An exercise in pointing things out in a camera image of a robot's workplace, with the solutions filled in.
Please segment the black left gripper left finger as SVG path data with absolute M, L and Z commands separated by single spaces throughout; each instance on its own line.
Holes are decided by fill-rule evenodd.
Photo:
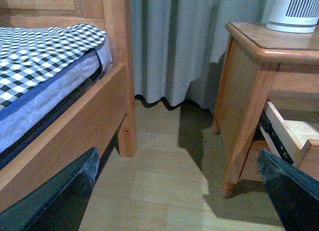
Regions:
M 2 231 L 77 231 L 96 183 L 99 153 L 91 148 L 0 214 Z

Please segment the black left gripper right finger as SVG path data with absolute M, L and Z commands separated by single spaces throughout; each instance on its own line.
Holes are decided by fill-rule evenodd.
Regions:
M 287 231 L 319 229 L 319 182 L 268 150 L 257 166 L 268 196 Z

